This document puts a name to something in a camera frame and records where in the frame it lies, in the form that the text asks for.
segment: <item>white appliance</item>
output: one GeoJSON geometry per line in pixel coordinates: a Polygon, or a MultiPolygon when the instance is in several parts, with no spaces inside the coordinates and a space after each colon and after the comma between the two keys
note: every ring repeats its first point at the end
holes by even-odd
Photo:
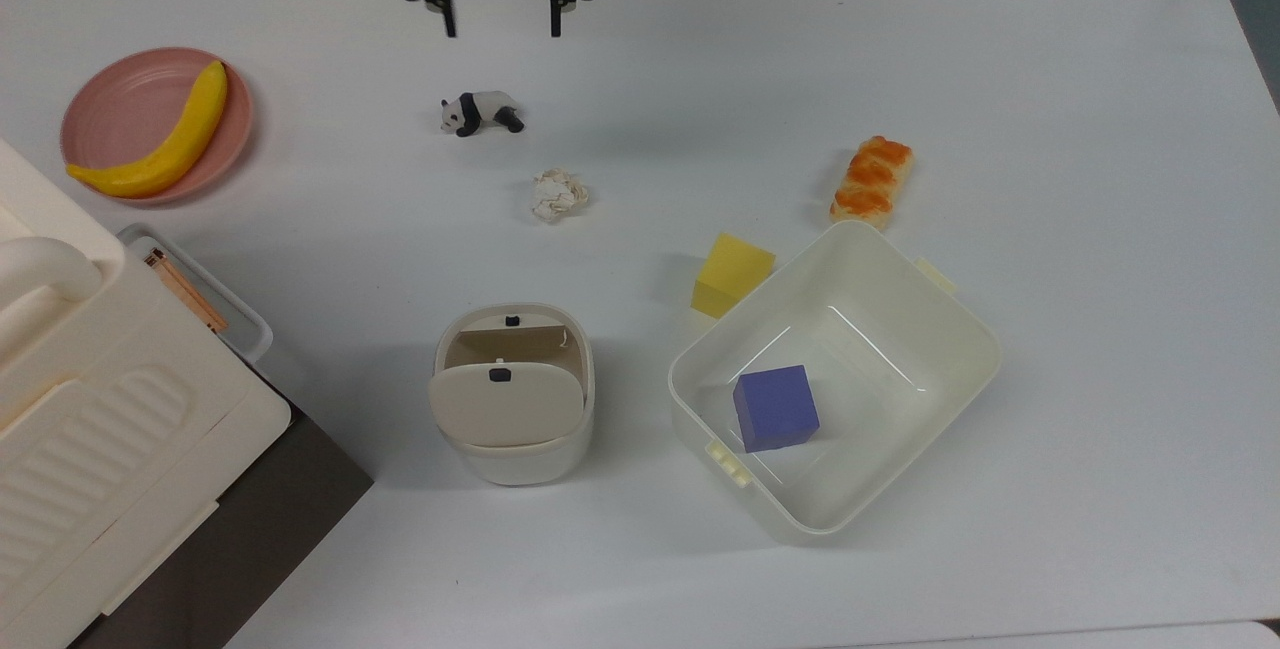
{"type": "Polygon", "coordinates": [[[110,614],[289,407],[0,140],[0,646],[110,614]]]}

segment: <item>purple cube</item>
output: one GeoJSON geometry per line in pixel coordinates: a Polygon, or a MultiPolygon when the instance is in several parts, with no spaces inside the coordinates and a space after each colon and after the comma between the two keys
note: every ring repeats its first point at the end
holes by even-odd
{"type": "Polygon", "coordinates": [[[748,452],[804,444],[818,431],[804,366],[744,374],[733,388],[733,407],[748,452]]]}

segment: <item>yellow cube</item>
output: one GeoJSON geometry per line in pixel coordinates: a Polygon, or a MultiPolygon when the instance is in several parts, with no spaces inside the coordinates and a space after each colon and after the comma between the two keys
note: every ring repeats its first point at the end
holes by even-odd
{"type": "Polygon", "coordinates": [[[750,294],[769,271],[773,271],[773,253],[736,236],[717,236],[712,253],[698,274],[690,306],[704,315],[722,317],[733,303],[750,294]]]}

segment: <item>toy banana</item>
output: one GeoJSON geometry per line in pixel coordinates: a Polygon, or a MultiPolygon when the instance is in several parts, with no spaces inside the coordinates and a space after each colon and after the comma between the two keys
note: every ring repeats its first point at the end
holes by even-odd
{"type": "Polygon", "coordinates": [[[196,76],[178,125],[154,152],[108,169],[67,165],[67,174],[111,197],[137,198],[164,192],[205,154],[227,105],[227,70],[211,61],[196,76]]]}

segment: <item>plastic tray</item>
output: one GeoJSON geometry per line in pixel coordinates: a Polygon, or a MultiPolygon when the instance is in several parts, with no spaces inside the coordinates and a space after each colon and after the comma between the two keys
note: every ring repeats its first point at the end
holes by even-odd
{"type": "Polygon", "coordinates": [[[772,536],[841,530],[969,406],[995,335],[863,221],[832,225],[672,362],[677,435],[772,536]],[[739,375],[804,365],[820,429],[745,453],[739,375]]]}
{"type": "Polygon", "coordinates": [[[214,275],[209,274],[200,262],[187,256],[187,252],[183,252],[178,244],[160,236],[159,230],[138,221],[138,224],[131,224],[122,229],[116,238],[128,247],[129,252],[142,260],[147,257],[147,253],[151,253],[151,250],[164,252],[205,301],[211,303],[227,320],[228,326],[218,334],[218,338],[223,341],[223,344],[228,344],[239,358],[252,365],[266,353],[266,349],[271,348],[273,334],[266,320],[232,293],[227,285],[214,279],[214,275]]]}

